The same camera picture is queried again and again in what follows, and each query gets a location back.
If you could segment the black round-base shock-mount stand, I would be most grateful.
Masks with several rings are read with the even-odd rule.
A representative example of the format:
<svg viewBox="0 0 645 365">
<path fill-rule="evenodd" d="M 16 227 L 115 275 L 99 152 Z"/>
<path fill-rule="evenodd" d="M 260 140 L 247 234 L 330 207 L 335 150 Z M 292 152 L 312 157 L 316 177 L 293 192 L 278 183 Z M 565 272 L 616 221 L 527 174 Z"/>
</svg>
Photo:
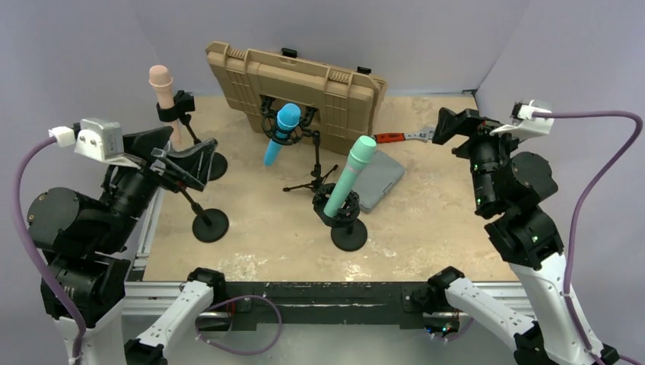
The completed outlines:
<svg viewBox="0 0 645 365">
<path fill-rule="evenodd" d="M 359 195 L 351 190 L 341 207 L 331 216 L 324 213 L 324 207 L 331 198 L 335 183 L 321 185 L 313 196 L 313 210 L 320 220 L 330 227 L 333 244 L 345 252 L 355 252 L 361 249 L 368 238 L 367 227 L 358 217 L 361 212 Z"/>
</svg>

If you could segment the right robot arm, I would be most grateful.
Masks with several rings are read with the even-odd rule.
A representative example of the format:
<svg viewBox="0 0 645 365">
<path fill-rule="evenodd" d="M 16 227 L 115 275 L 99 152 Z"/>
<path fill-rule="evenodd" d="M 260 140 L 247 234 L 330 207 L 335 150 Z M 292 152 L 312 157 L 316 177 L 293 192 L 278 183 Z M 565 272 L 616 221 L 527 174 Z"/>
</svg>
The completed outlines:
<svg viewBox="0 0 645 365">
<path fill-rule="evenodd" d="M 584 315 L 571 314 L 580 304 L 565 278 L 564 244 L 540 207 L 558 190 L 550 165 L 538 154 L 517 151 L 521 142 L 548 135 L 554 120 L 546 109 L 525 103 L 515 105 L 512 116 L 503 124 L 474 109 L 442 108 L 432 142 L 465 137 L 453 154 L 470 164 L 475 213 L 487 220 L 488 239 L 518 277 L 533 317 L 484 293 L 454 267 L 429 278 L 408 300 L 425 313 L 450 308 L 469 314 L 510 348 L 518 364 L 614 364 L 618 352 L 597 338 Z"/>
</svg>

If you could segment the black tripod shock-mount stand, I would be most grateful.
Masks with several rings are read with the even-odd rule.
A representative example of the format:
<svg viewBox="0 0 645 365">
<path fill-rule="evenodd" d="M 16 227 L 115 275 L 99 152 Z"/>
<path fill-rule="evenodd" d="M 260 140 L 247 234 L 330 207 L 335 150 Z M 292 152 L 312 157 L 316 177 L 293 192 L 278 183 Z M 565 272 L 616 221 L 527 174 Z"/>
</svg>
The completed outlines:
<svg viewBox="0 0 645 365">
<path fill-rule="evenodd" d="M 278 110 L 272 108 L 272 104 L 275 102 L 274 97 L 261 95 L 260 99 L 261 99 L 260 112 L 262 116 L 261 128 L 269 141 L 271 135 L 269 134 L 267 127 L 268 127 L 268 124 L 273 125 L 275 121 L 274 119 L 267 120 L 266 116 L 269 113 L 275 113 Z M 310 172 L 310 175 L 313 177 L 313 179 L 308 183 L 304 183 L 296 186 L 284 187 L 283 188 L 284 192 L 290 192 L 296 189 L 308 189 L 311 192 L 316 192 L 318 188 L 326 182 L 328 176 L 332 172 L 338 169 L 338 164 L 336 164 L 330 169 L 330 171 L 322 175 L 322 165 L 320 163 L 320 156 L 319 156 L 319 148 L 321 145 L 321 134 L 319 130 L 310 128 L 313 122 L 313 117 L 316 115 L 317 112 L 318 112 L 317 108 L 313 106 L 306 106 L 304 114 L 302 114 L 302 111 L 301 111 L 299 125 L 296 126 L 295 129 L 290 133 L 288 140 L 278 141 L 280 144 L 282 144 L 282 147 L 283 147 L 283 146 L 296 145 L 296 144 L 299 144 L 304 138 L 310 138 L 312 140 L 313 147 L 314 147 L 315 163 Z"/>
</svg>

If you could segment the mint green microphone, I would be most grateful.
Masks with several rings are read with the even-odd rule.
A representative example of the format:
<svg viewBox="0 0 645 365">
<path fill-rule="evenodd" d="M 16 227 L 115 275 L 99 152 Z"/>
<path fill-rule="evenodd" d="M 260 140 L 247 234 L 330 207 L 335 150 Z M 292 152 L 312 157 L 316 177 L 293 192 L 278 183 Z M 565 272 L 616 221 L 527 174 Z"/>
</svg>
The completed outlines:
<svg viewBox="0 0 645 365">
<path fill-rule="evenodd" d="M 337 210 L 345 203 L 356 179 L 369 165 L 377 150 L 377 142 L 366 135 L 362 135 L 354 143 L 348 154 L 345 168 L 335 184 L 331 195 L 323 209 L 327 217 L 334 217 Z"/>
</svg>

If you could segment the blue microphone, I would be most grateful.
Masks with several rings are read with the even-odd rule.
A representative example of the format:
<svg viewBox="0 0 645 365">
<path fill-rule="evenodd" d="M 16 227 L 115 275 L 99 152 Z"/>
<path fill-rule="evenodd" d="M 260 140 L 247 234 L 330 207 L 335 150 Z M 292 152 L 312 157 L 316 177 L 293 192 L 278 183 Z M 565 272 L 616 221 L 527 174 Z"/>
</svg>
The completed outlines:
<svg viewBox="0 0 645 365">
<path fill-rule="evenodd" d="M 268 124 L 267 127 L 271 137 L 263 157 L 265 166 L 271 166 L 275 162 L 282 148 L 278 141 L 288 140 L 290 133 L 299 125 L 300 116 L 300 107 L 294 103 L 286 103 L 279 111 L 266 116 L 267 120 L 274 119 L 275 123 Z"/>
</svg>

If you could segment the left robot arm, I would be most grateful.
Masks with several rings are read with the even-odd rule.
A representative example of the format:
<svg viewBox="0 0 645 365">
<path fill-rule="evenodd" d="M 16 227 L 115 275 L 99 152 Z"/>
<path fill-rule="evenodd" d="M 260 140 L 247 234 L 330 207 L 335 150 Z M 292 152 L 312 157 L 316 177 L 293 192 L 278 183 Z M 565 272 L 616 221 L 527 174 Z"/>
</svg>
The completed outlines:
<svg viewBox="0 0 645 365">
<path fill-rule="evenodd" d="M 43 304 L 71 364 L 165 364 L 196 316 L 226 303 L 222 273 L 197 268 L 149 330 L 128 341 L 122 335 L 131 263 L 119 253 L 159 190 L 188 195 L 204 190 L 211 177 L 217 141 L 172 151 L 172 132 L 166 126 L 126 135 L 116 123 L 84 119 L 50 129 L 19 164 L 14 190 L 33 156 L 52 144 L 107 166 L 99 198 L 57 187 L 39 194 L 27 211 L 14 203 L 15 226 L 41 274 Z"/>
</svg>

